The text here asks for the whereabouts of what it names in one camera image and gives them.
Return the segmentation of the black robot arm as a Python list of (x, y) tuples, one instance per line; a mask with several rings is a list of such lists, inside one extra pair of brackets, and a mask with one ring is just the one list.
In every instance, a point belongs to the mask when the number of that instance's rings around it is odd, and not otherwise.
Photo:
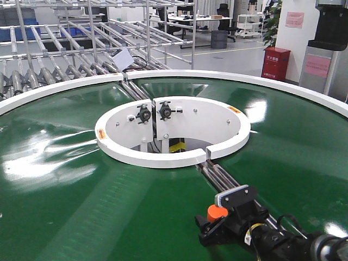
[(204, 247), (238, 244), (257, 260), (347, 260), (347, 238), (320, 232), (306, 237), (266, 224), (269, 212), (254, 201), (230, 208), (226, 216), (210, 222), (197, 215), (198, 236)]

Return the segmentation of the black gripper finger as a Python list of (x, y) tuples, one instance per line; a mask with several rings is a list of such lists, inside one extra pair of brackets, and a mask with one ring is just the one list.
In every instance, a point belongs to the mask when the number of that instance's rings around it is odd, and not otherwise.
[(199, 227), (200, 231), (206, 231), (212, 222), (202, 215), (196, 215), (195, 223)]
[(231, 243), (231, 237), (225, 228), (225, 219), (216, 219), (198, 237), (204, 247)]

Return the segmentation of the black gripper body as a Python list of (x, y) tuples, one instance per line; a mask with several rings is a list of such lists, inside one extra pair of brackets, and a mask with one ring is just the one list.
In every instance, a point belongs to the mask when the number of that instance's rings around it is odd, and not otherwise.
[(269, 217), (269, 211), (255, 200), (223, 200), (215, 201), (215, 205), (227, 212), (214, 221), (215, 242), (244, 242), (252, 226), (265, 224)]

